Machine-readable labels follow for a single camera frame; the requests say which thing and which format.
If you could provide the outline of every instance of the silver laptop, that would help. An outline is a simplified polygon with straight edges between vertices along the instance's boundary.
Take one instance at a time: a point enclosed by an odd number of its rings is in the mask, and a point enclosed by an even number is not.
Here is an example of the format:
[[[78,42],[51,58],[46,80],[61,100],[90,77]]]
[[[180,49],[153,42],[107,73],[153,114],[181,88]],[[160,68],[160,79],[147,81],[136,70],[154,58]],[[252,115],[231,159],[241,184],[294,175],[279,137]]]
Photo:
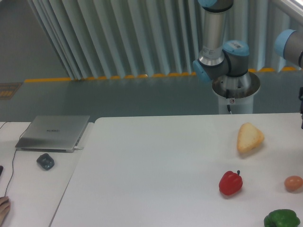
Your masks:
[[[17,150],[73,152],[89,116],[37,116],[16,144]]]

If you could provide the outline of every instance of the red bell pepper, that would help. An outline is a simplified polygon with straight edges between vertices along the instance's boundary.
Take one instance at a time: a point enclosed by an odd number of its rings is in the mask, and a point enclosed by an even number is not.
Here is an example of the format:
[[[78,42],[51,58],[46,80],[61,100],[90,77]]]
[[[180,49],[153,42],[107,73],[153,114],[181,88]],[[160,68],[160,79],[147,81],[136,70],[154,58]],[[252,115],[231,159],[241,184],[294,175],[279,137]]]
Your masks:
[[[227,171],[219,182],[219,190],[224,195],[232,195],[239,191],[243,185],[240,170],[237,173]]]

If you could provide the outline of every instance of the white curtain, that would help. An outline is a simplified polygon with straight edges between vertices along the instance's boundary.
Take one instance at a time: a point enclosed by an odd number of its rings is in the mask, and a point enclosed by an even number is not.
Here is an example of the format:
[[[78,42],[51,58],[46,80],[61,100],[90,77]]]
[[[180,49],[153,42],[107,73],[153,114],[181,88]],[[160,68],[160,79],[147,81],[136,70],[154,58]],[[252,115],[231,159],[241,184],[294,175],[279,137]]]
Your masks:
[[[72,79],[191,74],[202,47],[197,0],[28,0]],[[303,30],[268,0],[234,0],[224,40],[250,47],[252,69],[292,66],[274,52],[285,29]]]

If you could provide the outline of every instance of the laptop logo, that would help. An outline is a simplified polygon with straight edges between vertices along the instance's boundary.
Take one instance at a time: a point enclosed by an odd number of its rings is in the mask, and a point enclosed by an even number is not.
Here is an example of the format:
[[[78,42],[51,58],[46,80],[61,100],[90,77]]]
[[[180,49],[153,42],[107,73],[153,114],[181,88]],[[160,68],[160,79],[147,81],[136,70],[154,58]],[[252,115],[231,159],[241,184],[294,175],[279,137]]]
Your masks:
[[[46,131],[49,131],[49,132],[60,132],[59,129],[47,129]]]

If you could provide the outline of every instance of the computer mouse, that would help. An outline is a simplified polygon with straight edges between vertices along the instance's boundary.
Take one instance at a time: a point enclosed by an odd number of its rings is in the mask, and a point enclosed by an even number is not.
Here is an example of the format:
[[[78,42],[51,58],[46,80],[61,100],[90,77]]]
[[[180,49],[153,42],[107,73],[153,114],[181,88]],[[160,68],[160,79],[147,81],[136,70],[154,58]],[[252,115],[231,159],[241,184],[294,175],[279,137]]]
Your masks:
[[[47,153],[41,155],[37,159],[37,163],[45,170],[49,170],[55,165],[55,161]]]

